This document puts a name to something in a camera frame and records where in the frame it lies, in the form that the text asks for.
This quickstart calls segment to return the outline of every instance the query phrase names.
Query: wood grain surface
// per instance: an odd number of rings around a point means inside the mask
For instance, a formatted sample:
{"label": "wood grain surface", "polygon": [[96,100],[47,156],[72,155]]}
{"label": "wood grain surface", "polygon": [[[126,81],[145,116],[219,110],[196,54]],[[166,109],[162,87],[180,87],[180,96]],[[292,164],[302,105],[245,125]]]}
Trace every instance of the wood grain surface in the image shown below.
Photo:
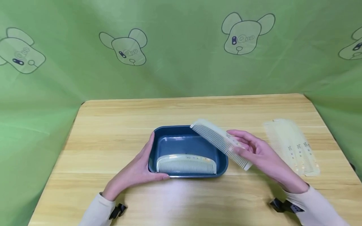
{"label": "wood grain surface", "polygon": [[[362,225],[362,185],[313,104],[300,94],[101,100],[85,102],[29,223],[78,225],[107,182],[163,125],[189,125],[205,118],[227,129],[247,130],[267,140],[263,122],[294,120],[321,168],[305,181],[316,188],[351,225]],[[282,190],[252,167],[229,162],[216,179],[177,179],[124,191],[122,226],[298,225],[292,214],[268,206]]]}

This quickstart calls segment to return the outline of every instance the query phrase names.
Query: cream comb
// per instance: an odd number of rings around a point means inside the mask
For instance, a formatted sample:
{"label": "cream comb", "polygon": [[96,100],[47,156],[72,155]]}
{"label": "cream comb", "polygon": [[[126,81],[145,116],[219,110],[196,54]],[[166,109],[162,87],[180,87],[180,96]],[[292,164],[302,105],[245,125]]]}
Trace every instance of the cream comb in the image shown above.
{"label": "cream comb", "polygon": [[288,164],[288,166],[296,172],[298,175],[302,175],[303,172],[298,168],[298,162],[295,157],[293,145],[289,139],[283,138],[283,129],[279,127],[273,121],[267,121],[264,123],[266,135],[269,138],[269,144],[279,157]]}
{"label": "cream comb", "polygon": [[319,165],[303,132],[291,120],[274,119],[264,128],[271,147],[298,175],[317,176]]}
{"label": "cream comb", "polygon": [[167,174],[216,174],[216,162],[198,155],[171,154],[157,159],[156,170]]}
{"label": "cream comb", "polygon": [[233,147],[240,147],[240,143],[230,134],[205,119],[198,119],[190,128],[236,162],[244,170],[248,170],[252,163],[237,155]]}
{"label": "cream comb", "polygon": [[304,136],[303,132],[297,126],[295,122],[288,119],[274,119],[274,121],[285,121],[293,130],[295,134],[295,142],[297,151],[302,153],[304,175],[306,176],[318,176],[320,174],[320,168],[317,164],[317,160],[312,152],[311,146]]}

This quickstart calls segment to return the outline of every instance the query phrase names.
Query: sleeve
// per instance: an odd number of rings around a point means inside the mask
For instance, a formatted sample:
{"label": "sleeve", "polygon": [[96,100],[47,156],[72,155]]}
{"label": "sleeve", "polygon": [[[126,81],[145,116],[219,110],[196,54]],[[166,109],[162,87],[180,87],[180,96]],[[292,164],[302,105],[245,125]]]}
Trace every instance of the sleeve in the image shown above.
{"label": "sleeve", "polygon": [[114,208],[115,202],[108,201],[98,194],[85,211],[78,226],[109,226],[112,221],[109,220],[109,216]]}
{"label": "sleeve", "polygon": [[304,226],[347,226],[333,206],[314,188],[302,194],[292,194],[285,191],[287,200],[302,208],[304,212],[296,215]]}

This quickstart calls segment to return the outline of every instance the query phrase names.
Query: blue tray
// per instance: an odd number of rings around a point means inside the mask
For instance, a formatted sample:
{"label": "blue tray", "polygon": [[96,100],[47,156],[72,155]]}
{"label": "blue tray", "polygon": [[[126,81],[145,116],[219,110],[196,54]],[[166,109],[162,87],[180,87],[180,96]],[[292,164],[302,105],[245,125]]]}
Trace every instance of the blue tray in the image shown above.
{"label": "blue tray", "polygon": [[193,131],[189,125],[162,126],[155,129],[155,139],[148,161],[150,172],[156,172],[157,159],[168,154],[194,154],[216,162],[216,174],[169,174],[170,177],[218,177],[224,174],[229,163],[225,154]]}

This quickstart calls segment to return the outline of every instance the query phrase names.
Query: cartoon dog print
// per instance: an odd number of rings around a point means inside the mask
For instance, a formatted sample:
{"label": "cartoon dog print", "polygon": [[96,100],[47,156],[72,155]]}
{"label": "cartoon dog print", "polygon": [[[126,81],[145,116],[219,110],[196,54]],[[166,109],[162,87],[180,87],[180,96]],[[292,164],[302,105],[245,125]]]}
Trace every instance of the cartoon dog print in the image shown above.
{"label": "cartoon dog print", "polygon": [[113,49],[118,60],[124,64],[140,66],[146,63],[146,57],[141,48],[147,44],[146,34],[134,28],[128,37],[114,38],[107,33],[99,33],[99,39],[106,47]]}
{"label": "cartoon dog print", "polygon": [[34,40],[24,31],[9,27],[0,40],[0,65],[10,63],[23,74],[30,74],[45,62],[45,56],[33,49]]}
{"label": "cartoon dog print", "polygon": [[339,51],[338,55],[341,58],[346,60],[357,60],[362,58],[362,27],[352,34],[352,39],[356,41]]}
{"label": "cartoon dog print", "polygon": [[244,55],[252,52],[257,44],[258,37],[268,33],[274,26],[274,14],[267,14],[258,21],[243,21],[238,13],[230,13],[224,20],[221,30],[228,34],[224,49],[235,55]]}

